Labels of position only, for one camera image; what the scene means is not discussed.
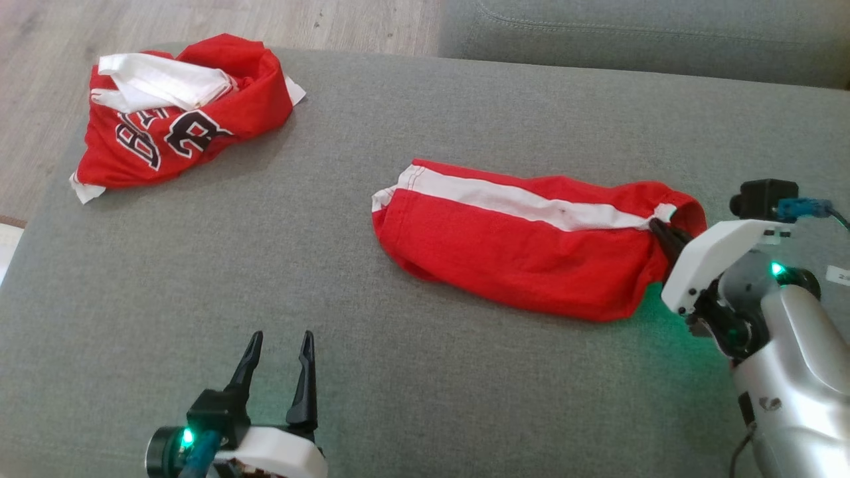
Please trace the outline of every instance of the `gray couch cushion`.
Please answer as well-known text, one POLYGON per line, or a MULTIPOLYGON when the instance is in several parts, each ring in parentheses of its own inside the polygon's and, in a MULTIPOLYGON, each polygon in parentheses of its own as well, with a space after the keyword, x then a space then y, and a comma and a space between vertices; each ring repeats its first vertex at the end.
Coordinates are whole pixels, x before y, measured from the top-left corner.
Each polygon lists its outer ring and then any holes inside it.
MULTIPOLYGON (((657 287, 633 318, 600 325, 422 282, 378 245, 370 196, 425 156, 601 185, 657 179, 710 221, 730 219, 741 181, 766 176, 850 211, 850 95, 277 53, 309 92, 280 131, 86 206, 67 184, 82 133, 57 167, 0 287, 0 474, 141 478, 153 431, 223 386, 257 329, 249 411, 279 423, 307 328, 333 477, 725 473, 744 433, 728 365, 657 287)), ((779 257, 822 276, 847 250, 837 224, 810 220, 779 257)), ((824 303, 850 334, 844 287, 825 283, 824 303)))
POLYGON ((440 56, 845 88, 847 0, 445 0, 440 56))

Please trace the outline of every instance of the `black cable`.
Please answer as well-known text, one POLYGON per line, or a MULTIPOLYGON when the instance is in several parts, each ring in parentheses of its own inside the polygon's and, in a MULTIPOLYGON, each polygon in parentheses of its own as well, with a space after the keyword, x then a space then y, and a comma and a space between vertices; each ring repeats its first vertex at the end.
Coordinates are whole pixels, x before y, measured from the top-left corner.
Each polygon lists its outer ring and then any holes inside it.
POLYGON ((735 462, 738 461, 738 455, 744 451, 744 447, 746 444, 752 440, 752 434, 756 432, 756 422, 752 422, 746 427, 746 436, 741 443, 735 448, 735 451, 732 452, 732 463, 729 465, 729 478, 735 478, 735 462))
POLYGON ((850 223, 847 222, 847 218, 840 215, 838 213, 838 211, 836 211, 834 208, 830 207, 830 208, 826 209, 826 212, 829 213, 832 217, 836 218, 836 220, 838 221, 838 224, 843 225, 844 229, 850 230, 850 223))

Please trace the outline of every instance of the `silver robot arm segment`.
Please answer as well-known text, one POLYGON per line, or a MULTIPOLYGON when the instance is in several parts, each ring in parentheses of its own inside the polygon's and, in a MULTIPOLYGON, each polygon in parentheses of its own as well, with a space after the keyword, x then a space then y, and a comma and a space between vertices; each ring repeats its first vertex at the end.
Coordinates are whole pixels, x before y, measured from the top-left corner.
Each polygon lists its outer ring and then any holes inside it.
POLYGON ((850 349, 813 276, 786 271, 753 249, 788 236, 788 228, 754 219, 714 225, 684 245, 661 297, 732 360, 765 478, 847 477, 850 349), (793 275, 786 282, 799 285, 780 285, 777 276, 786 273, 793 275))

